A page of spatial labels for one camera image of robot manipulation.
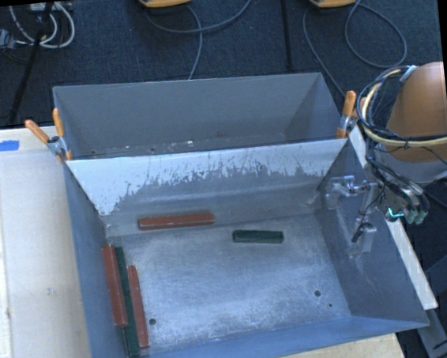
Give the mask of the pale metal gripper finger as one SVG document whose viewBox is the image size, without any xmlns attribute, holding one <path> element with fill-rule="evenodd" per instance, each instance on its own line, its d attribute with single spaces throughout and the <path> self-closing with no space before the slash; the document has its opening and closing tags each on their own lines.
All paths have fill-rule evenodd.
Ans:
<svg viewBox="0 0 447 358">
<path fill-rule="evenodd" d="M 340 198 L 349 198 L 361 192 L 360 186 L 355 184 L 353 175 L 337 176 L 331 178 L 325 187 L 326 208 L 336 209 Z"/>
<path fill-rule="evenodd" d="M 348 252 L 352 258 L 370 254 L 374 245 L 377 228 L 367 217 L 359 217 L 355 221 L 354 231 L 350 234 Z"/>
</svg>

